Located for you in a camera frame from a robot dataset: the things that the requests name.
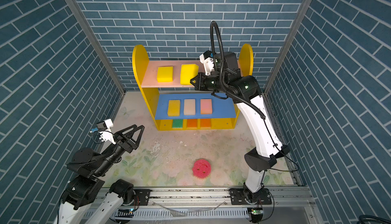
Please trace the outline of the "green sponge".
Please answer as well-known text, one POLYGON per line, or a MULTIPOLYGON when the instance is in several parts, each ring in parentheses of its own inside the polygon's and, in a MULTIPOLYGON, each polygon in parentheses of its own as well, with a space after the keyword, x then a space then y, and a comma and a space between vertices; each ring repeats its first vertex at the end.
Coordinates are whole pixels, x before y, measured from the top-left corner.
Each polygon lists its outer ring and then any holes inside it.
POLYGON ((182 119, 174 119, 172 123, 172 128, 183 128, 183 120, 182 119))

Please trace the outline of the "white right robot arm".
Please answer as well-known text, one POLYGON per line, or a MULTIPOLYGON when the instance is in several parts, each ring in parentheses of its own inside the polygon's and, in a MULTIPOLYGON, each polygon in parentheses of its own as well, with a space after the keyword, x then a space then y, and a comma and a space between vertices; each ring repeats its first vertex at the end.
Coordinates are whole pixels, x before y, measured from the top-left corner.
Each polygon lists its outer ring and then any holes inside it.
POLYGON ((254 204, 264 192, 265 172, 289 153, 289 147, 278 139, 273 129, 257 80, 251 75, 241 75, 234 53, 225 56, 206 51, 200 55, 200 62, 205 71, 198 73, 190 83, 197 91, 210 91, 215 97, 223 92, 224 99, 232 99, 254 138, 255 148, 244 156, 249 172, 243 185, 246 201, 254 204))

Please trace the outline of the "pink round scrubber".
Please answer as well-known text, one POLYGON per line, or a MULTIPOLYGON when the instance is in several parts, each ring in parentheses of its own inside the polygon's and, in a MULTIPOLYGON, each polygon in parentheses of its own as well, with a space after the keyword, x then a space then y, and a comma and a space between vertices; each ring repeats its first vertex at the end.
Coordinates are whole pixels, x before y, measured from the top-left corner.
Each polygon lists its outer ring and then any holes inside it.
POLYGON ((192 172, 195 177, 205 179, 211 173, 211 164, 205 159, 199 159, 194 162, 192 172))

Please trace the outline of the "pink rectangular sponge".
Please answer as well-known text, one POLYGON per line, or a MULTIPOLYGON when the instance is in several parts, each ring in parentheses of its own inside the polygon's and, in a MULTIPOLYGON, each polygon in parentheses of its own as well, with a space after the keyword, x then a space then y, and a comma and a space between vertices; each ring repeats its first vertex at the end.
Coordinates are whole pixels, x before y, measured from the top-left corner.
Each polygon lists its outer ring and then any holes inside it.
POLYGON ((201 99, 200 100, 200 114, 210 115, 213 113, 212 99, 201 99))

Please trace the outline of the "orange sponge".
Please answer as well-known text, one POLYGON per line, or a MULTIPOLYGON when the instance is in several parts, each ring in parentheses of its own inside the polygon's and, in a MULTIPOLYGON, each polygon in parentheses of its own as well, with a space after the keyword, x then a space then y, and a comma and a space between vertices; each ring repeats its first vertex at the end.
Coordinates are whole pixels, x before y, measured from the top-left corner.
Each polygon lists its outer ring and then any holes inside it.
POLYGON ((197 119, 187 119, 186 128, 197 129, 198 128, 198 120, 197 119))

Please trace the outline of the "beige sponge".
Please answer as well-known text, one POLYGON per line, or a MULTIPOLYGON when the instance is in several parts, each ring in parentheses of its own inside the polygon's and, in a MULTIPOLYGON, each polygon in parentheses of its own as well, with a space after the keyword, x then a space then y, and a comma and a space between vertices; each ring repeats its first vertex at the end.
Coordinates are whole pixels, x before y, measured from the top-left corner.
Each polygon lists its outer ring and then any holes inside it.
POLYGON ((185 99, 184 100, 183 115, 194 116, 196 114, 195 103, 196 103, 195 99, 185 99))

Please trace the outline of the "small yellow sponge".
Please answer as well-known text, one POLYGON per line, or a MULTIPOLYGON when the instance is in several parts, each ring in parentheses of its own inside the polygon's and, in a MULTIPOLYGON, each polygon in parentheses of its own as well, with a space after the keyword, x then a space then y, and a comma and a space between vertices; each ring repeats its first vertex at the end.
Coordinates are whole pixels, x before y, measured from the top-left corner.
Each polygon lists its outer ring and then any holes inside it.
POLYGON ((157 70, 157 82, 158 83, 170 83, 173 81, 174 67, 161 66, 157 70))
POLYGON ((191 80, 198 75, 199 66, 196 64, 182 64, 180 72, 180 84, 191 85, 191 80))

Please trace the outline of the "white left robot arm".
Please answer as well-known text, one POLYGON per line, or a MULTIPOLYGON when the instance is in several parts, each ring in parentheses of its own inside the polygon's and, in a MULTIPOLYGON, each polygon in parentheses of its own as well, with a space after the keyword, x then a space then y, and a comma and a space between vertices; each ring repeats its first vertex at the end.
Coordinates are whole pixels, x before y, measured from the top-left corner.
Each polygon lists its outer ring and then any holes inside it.
MULTIPOLYGON (((91 148, 77 151, 67 169, 76 173, 58 203, 56 224, 79 224, 85 213, 91 208, 99 191, 104 185, 101 177, 122 159, 125 152, 137 150, 144 126, 132 125, 112 133, 109 126, 101 122, 93 131, 109 134, 110 145, 99 153, 91 148)), ((135 190, 132 183, 123 179, 113 183, 98 209, 89 217, 89 224, 105 224, 121 206, 125 206, 126 218, 129 218, 140 206, 148 204, 149 190, 135 190)))

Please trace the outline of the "textured yellow sponge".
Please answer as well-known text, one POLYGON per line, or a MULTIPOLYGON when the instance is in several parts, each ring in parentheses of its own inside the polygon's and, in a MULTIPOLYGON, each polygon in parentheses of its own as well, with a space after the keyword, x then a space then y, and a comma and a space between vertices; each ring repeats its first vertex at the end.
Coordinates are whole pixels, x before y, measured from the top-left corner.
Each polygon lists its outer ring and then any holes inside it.
POLYGON ((168 103, 168 116, 178 117, 180 116, 181 101, 180 100, 169 100, 168 103))

